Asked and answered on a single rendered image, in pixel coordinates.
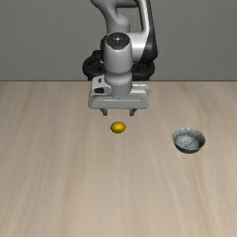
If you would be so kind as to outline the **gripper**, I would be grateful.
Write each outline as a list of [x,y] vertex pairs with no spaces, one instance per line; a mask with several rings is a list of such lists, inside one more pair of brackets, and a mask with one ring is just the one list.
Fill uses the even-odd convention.
[[106,83],[103,75],[94,77],[89,92],[88,104],[90,108],[101,109],[103,116],[107,116],[108,109],[129,109],[130,116],[134,116],[137,109],[148,107],[150,87],[145,84],[133,84],[131,91],[122,96],[113,96],[112,87]]

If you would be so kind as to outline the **yellow lemon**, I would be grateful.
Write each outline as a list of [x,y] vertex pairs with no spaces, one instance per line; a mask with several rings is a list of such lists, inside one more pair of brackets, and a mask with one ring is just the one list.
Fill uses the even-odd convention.
[[111,124],[110,130],[112,130],[114,133],[122,133],[126,129],[126,125],[121,121],[115,121]]

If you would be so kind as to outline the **grey metal bowl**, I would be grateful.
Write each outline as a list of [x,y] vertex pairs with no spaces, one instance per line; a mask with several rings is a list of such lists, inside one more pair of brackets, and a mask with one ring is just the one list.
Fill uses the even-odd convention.
[[200,131],[188,127],[178,128],[171,138],[176,148],[184,154],[194,154],[206,143],[206,138]]

